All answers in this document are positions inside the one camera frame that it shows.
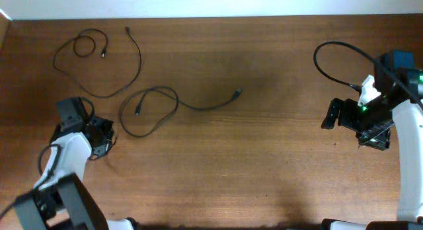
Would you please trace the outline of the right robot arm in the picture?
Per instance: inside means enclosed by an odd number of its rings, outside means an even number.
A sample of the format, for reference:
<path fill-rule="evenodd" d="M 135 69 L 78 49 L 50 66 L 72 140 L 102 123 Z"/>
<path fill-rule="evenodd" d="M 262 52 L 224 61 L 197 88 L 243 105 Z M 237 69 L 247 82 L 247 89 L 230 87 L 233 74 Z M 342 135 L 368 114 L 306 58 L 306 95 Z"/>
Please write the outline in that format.
<path fill-rule="evenodd" d="M 372 59 L 374 75 L 354 89 L 358 100 L 334 98 L 321 124 L 356 133 L 361 146 L 381 151 L 390 147 L 391 128 L 397 131 L 401 189 L 393 221 L 366 224 L 324 219 L 321 229 L 422 228 L 422 70 L 410 52 L 392 50 Z"/>

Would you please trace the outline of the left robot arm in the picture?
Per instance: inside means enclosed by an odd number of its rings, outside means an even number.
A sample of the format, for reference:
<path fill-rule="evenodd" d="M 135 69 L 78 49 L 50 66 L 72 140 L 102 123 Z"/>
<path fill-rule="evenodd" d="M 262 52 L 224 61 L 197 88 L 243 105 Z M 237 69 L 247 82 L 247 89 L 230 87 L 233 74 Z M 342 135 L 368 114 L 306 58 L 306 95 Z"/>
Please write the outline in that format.
<path fill-rule="evenodd" d="M 105 157 L 114 146 L 113 122 L 87 112 L 85 97 L 57 102 L 61 118 L 38 167 L 40 179 L 16 198 L 13 208 L 23 229 L 140 229 L 127 217 L 107 220 L 82 183 L 88 161 Z"/>

